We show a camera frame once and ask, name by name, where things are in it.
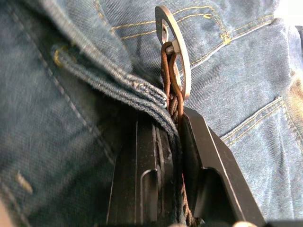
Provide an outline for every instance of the back pocket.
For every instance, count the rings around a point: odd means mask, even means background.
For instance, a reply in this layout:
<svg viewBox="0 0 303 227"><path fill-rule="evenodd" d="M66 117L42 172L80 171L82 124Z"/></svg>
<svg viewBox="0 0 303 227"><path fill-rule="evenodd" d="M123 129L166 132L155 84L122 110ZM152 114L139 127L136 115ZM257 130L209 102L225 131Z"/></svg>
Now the back pocket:
<svg viewBox="0 0 303 227"><path fill-rule="evenodd" d="M303 142L281 97L221 139L266 220L303 218Z"/></svg>

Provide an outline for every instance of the denim fabric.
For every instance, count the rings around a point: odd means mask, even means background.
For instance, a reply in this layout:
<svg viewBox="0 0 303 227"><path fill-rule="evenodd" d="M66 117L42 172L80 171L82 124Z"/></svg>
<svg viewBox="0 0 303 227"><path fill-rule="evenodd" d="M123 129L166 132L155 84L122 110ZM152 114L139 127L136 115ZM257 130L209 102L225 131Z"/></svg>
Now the denim fabric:
<svg viewBox="0 0 303 227"><path fill-rule="evenodd" d="M157 5L187 45L185 105L231 148L265 219L303 218L303 54L297 30L273 17L277 1L0 0L0 196L18 225L105 224L135 110L168 132L170 219L184 222Z"/></svg>

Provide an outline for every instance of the metal ring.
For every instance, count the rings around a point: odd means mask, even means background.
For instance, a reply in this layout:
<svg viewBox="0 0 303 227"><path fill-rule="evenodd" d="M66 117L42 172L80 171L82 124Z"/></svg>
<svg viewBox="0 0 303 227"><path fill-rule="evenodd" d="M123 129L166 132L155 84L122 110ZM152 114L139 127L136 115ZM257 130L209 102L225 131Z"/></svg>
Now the metal ring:
<svg viewBox="0 0 303 227"><path fill-rule="evenodd" d="M164 22L166 22L169 25L173 35L175 36L175 40L172 41L172 44L173 44L174 52L180 54L182 68L183 68L183 75L184 75L184 84L182 86L181 93L184 100L188 99L191 90L191 71L190 71L189 57L183 36L181 34L181 31L179 29L176 20L174 19L174 16L165 6L156 6L155 16L156 16L157 37L160 43L163 44L163 41L168 39L168 33L166 32L166 35L163 34L164 32L163 26L165 26Z"/></svg>

